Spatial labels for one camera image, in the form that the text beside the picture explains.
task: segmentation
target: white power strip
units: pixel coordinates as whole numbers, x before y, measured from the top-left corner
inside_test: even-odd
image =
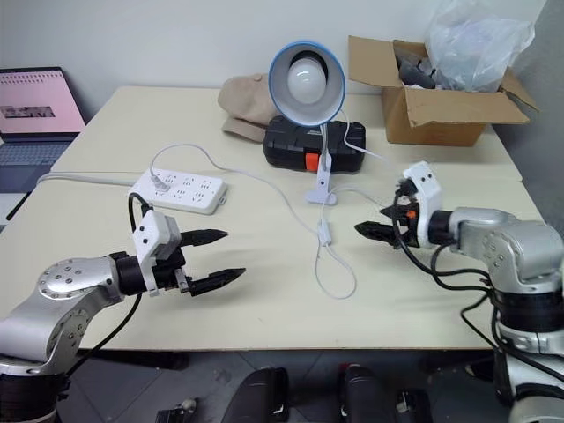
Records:
[[[159,191],[155,188],[148,169],[130,190],[137,192],[153,205],[186,212],[213,214],[218,205],[225,202],[227,186],[222,179],[174,170],[157,168],[153,170],[170,186],[167,191]]]

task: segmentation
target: desk lamp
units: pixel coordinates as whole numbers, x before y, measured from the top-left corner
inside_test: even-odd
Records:
[[[324,46],[297,41],[274,57],[268,74],[272,101],[286,119],[307,128],[319,128],[322,138],[315,189],[306,193],[310,203],[330,204],[331,156],[327,122],[340,110],[345,99],[345,74],[338,59]]]

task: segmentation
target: laptop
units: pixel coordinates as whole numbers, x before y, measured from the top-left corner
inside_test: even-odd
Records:
[[[0,69],[0,193],[32,191],[84,127],[60,67]]]

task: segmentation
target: laptop screen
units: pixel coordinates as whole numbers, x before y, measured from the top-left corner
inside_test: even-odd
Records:
[[[0,134],[76,136],[85,127],[60,68],[0,70]]]

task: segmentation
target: floor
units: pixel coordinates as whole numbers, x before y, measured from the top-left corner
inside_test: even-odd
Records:
[[[154,423],[158,410],[197,397],[194,423],[220,422],[239,383],[253,370],[285,367],[291,384],[290,421],[337,422],[339,365],[371,368],[393,397],[399,388],[424,388],[434,422],[507,421],[508,410],[491,383],[468,376],[462,367],[433,375],[419,370],[425,352],[417,351],[269,351],[193,352],[183,370],[163,370],[92,359],[73,376],[70,395],[59,403],[63,423]]]

